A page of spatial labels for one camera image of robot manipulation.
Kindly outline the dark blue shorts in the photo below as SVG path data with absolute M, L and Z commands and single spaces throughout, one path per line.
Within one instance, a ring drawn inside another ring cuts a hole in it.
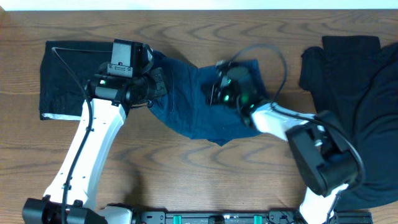
M 247 127 L 236 110 L 206 104 L 201 86 L 213 84 L 218 79 L 214 65 L 198 68 L 154 51 L 153 67 L 163 70 L 168 93 L 154 100 L 149 109 L 175 132 L 190 139 L 206 139 L 219 146 L 234 139 L 260 134 L 256 129 Z

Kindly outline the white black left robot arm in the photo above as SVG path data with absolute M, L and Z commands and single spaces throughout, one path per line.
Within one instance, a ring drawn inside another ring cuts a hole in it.
M 42 199 L 28 198 L 25 223 L 134 223 L 131 207 L 111 203 L 96 210 L 96 194 L 110 147 L 134 105 L 167 94 L 164 71 L 133 77 L 96 74 L 87 84 L 91 97 L 65 160 Z

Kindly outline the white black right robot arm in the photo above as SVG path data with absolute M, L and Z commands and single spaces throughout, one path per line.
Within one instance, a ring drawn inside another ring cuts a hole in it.
M 364 179 L 364 165 L 333 113 L 305 114 L 268 100 L 246 66 L 232 60 L 216 64 L 218 76 L 204 86 L 209 105 L 236 110 L 255 130 L 288 142 L 307 186 L 295 223 L 333 223 L 336 205 L 345 191 Z

